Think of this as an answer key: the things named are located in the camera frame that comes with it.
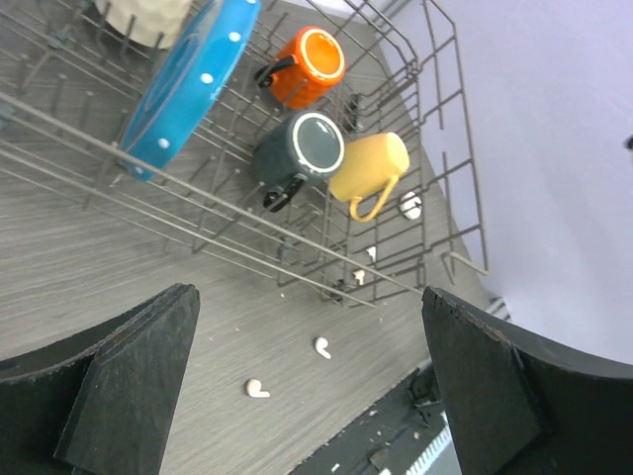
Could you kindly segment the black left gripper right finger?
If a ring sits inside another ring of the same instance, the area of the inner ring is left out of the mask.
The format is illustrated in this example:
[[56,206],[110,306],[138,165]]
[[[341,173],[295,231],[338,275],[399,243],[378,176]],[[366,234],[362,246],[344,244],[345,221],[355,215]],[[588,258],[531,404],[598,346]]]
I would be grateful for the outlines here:
[[631,473],[631,365],[431,286],[421,314],[462,473]]

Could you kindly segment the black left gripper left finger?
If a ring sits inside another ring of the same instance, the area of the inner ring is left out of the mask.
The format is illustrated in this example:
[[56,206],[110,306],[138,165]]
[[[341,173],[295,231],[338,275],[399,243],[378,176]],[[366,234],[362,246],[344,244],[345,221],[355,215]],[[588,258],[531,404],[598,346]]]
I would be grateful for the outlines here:
[[2,473],[159,473],[200,308],[177,283],[2,360]]

